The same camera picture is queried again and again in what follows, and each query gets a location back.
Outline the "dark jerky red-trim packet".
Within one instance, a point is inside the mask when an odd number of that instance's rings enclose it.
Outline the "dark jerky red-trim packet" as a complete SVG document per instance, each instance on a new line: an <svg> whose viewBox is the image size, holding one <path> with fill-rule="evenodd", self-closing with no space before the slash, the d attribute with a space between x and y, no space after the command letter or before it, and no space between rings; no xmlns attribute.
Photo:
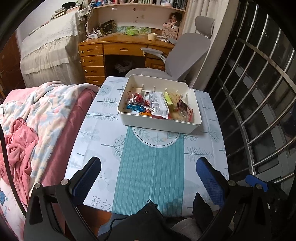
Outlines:
<svg viewBox="0 0 296 241"><path fill-rule="evenodd" d="M191 122L193 118L193 109L190 108L182 99L177 103L179 119L181 121Z"/></svg>

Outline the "blue foil candy packet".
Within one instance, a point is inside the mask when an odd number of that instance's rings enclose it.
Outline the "blue foil candy packet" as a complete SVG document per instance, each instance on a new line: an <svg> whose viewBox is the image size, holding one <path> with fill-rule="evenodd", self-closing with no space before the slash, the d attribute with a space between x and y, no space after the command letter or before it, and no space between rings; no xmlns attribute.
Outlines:
<svg viewBox="0 0 296 241"><path fill-rule="evenodd" d="M126 109L131 111L136 111L138 113L145 113L146 108L144 106L141 106L139 104L130 103L126 106Z"/></svg>

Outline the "blue red biscuit roll pack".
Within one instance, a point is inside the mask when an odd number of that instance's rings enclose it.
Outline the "blue red biscuit roll pack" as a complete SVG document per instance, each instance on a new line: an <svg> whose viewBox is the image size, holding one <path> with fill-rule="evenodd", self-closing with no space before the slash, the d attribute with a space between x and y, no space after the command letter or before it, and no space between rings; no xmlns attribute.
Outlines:
<svg viewBox="0 0 296 241"><path fill-rule="evenodd" d="M169 108L163 93L157 91L149 92L149 104L151 114L155 118L169 119Z"/></svg>

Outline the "orange white stick packet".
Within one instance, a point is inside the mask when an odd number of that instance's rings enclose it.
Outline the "orange white stick packet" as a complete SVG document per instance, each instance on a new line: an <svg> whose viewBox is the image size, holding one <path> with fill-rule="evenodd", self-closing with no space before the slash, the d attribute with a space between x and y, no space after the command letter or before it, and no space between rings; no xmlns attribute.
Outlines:
<svg viewBox="0 0 296 241"><path fill-rule="evenodd" d="M141 112L141 113L139 113L140 115L145 115L145 116L152 116L152 114L151 113L149 113L149 112Z"/></svg>

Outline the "green pineapple cake packet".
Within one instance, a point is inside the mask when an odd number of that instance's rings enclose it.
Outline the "green pineapple cake packet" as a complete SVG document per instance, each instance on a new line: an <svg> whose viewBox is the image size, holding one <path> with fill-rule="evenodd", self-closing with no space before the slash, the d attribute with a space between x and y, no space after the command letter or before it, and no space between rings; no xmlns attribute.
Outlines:
<svg viewBox="0 0 296 241"><path fill-rule="evenodd" d="M168 105L168 108L170 111L173 111L174 109L174 104L169 96L169 94L165 91L164 92L164 97L165 97L165 100L166 100L166 104Z"/></svg>

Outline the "nut cluster red-edge packet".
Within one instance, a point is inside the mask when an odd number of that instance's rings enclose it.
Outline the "nut cluster red-edge packet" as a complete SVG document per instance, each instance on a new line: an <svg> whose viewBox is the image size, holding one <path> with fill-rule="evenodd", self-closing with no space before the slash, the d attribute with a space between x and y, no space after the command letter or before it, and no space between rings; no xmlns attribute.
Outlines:
<svg viewBox="0 0 296 241"><path fill-rule="evenodd" d="M128 96L127 104L138 104L141 106L149 106L149 101L145 100L144 97L139 93L131 93Z"/></svg>

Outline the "yellow puffed snack clear bag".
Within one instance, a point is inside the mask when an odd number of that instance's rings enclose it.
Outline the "yellow puffed snack clear bag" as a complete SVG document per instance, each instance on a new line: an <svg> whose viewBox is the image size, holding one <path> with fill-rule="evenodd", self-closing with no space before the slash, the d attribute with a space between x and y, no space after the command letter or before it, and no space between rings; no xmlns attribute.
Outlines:
<svg viewBox="0 0 296 241"><path fill-rule="evenodd" d="M169 92L169 97L171 99L172 105L169 106L170 119L185 121L184 114L181 113L178 107L178 102L180 101L180 96L176 93Z"/></svg>

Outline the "wafer bar brown box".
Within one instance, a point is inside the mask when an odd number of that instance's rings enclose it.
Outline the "wafer bar brown box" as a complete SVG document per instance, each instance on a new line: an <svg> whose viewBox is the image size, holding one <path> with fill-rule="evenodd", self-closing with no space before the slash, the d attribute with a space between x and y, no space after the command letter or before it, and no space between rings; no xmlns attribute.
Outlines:
<svg viewBox="0 0 296 241"><path fill-rule="evenodd" d="M132 92L132 93L138 93L138 94L141 94L141 92L142 92L142 87L133 87L133 88L131 89L131 92Z"/></svg>

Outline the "pink blanket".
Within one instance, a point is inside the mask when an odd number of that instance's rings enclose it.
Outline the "pink blanket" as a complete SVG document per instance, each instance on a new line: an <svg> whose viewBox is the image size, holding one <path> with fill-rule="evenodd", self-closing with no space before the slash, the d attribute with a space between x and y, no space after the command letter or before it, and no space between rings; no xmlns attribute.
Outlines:
<svg viewBox="0 0 296 241"><path fill-rule="evenodd" d="M24 100L35 88L13 90L8 95L6 102ZM75 139L96 94L86 89L79 95L67 123L53 148L53 152L40 180L43 184L53 185L65 174ZM13 184L24 208L28 207L33 189L33 186L31 188L29 187L29 175L32 173L30 157L38 141L37 132L29 127L22 118L15 119L11 123L8 133L4 133L4 144L6 147L1 149L1 151L7 151Z"/></svg>

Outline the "floral fleece blanket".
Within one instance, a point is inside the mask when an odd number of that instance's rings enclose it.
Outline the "floral fleece blanket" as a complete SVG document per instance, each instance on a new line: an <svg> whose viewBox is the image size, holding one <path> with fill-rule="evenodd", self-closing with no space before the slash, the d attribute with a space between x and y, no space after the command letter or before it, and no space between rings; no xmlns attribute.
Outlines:
<svg viewBox="0 0 296 241"><path fill-rule="evenodd" d="M65 85L60 81L51 81L35 88L24 100L1 104L1 126L5 134L17 118L24 119L38 134L39 141L30 157L30 188L41 180L74 104L86 89L95 93L99 91L98 86L89 83Z"/></svg>

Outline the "white plastic storage bin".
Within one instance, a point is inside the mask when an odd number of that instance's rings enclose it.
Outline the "white plastic storage bin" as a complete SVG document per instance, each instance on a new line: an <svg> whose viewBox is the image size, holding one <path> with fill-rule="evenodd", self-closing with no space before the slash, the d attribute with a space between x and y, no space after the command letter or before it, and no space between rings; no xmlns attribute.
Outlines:
<svg viewBox="0 0 296 241"><path fill-rule="evenodd" d="M194 90L187 84L131 75L117 111L126 126L191 133L202 123Z"/></svg>

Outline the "metal window grille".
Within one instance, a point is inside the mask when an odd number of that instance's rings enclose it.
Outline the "metal window grille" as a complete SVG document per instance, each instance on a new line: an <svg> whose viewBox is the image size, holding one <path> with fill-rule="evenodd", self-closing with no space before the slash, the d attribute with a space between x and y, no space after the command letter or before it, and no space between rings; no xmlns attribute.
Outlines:
<svg viewBox="0 0 296 241"><path fill-rule="evenodd" d="M206 87L222 130L230 178L248 174L290 192L295 178L295 48L267 11L239 1Z"/></svg>

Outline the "wooden door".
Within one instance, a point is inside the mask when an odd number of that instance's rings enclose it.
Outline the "wooden door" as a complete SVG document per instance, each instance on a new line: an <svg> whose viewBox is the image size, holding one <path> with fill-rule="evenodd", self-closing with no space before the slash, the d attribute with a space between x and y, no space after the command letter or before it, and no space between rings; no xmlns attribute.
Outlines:
<svg viewBox="0 0 296 241"><path fill-rule="evenodd" d="M14 89L26 87L20 70L20 60L16 34L13 33L1 51L1 86L5 96Z"/></svg>

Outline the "grey office chair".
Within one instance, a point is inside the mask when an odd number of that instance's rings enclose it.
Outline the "grey office chair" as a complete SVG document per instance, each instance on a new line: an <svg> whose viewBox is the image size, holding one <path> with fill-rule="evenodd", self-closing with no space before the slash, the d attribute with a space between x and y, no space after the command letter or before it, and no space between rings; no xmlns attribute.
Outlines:
<svg viewBox="0 0 296 241"><path fill-rule="evenodd" d="M211 44L215 20L206 16L195 18L196 33L185 33L176 42L168 56L152 48L141 48L147 54L157 56L165 64L165 70L154 68L135 68L126 74L150 76L161 79L184 82L192 67L208 52Z"/></svg>

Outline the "wooden desk with drawers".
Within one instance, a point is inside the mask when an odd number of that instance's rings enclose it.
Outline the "wooden desk with drawers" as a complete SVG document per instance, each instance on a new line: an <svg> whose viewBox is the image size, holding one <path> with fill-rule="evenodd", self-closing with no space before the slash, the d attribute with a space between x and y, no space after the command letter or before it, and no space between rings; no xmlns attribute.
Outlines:
<svg viewBox="0 0 296 241"><path fill-rule="evenodd" d="M150 41L147 35L130 36L114 33L83 41L78 47L85 81L101 86L107 77L124 77L135 68L164 71L163 61L145 53L142 48L162 51L166 57L174 46L161 40Z"/></svg>

